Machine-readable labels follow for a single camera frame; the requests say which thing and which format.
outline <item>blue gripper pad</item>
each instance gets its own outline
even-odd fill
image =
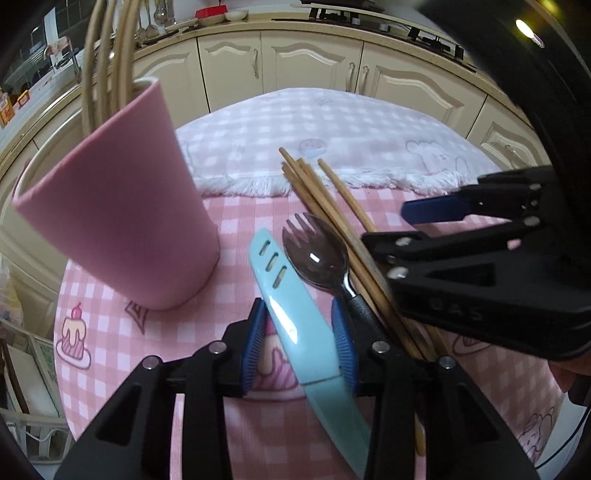
[[[250,392],[255,381],[256,369],[261,357],[265,340],[265,322],[267,321],[267,306],[260,301],[252,319],[251,331],[248,333],[246,347],[242,352],[242,394]]]
[[[404,202],[400,211],[400,216],[411,225],[459,222],[466,215],[470,215],[470,204],[453,194]]]
[[[347,324],[343,318],[342,308],[344,307],[345,304],[342,301],[333,299],[330,308],[330,319],[332,321],[333,335],[335,336],[336,351],[339,356],[340,371],[347,386],[355,395],[359,382],[359,365],[353,341],[349,336]]]

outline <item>utensil holder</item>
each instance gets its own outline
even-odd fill
[[[138,79],[134,92],[132,102],[45,173],[42,163],[65,133],[79,128],[80,111],[64,123],[22,172],[12,203],[91,275],[141,306],[164,310],[203,287],[219,258],[219,239],[160,84]]]

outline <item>white chair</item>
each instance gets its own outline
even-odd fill
[[[72,434],[57,389],[53,344],[2,318],[0,339],[7,386],[0,415],[31,463],[60,463]]]

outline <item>white fringe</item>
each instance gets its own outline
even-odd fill
[[[339,171],[335,173],[351,188],[399,188],[414,191],[419,195],[434,196],[449,193],[464,185],[477,183],[464,173],[444,170],[436,174],[412,173],[401,168],[372,168],[359,171]],[[330,188],[333,184],[322,171],[317,171],[323,183]],[[281,173],[269,176],[216,176],[194,177],[197,188],[206,196],[247,196],[277,197],[286,196],[291,190],[287,179]]]

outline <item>spoon handle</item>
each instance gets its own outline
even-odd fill
[[[345,299],[351,318],[359,323],[367,325],[375,335],[376,340],[387,340],[382,322],[368,305],[362,295],[357,294],[352,299]]]

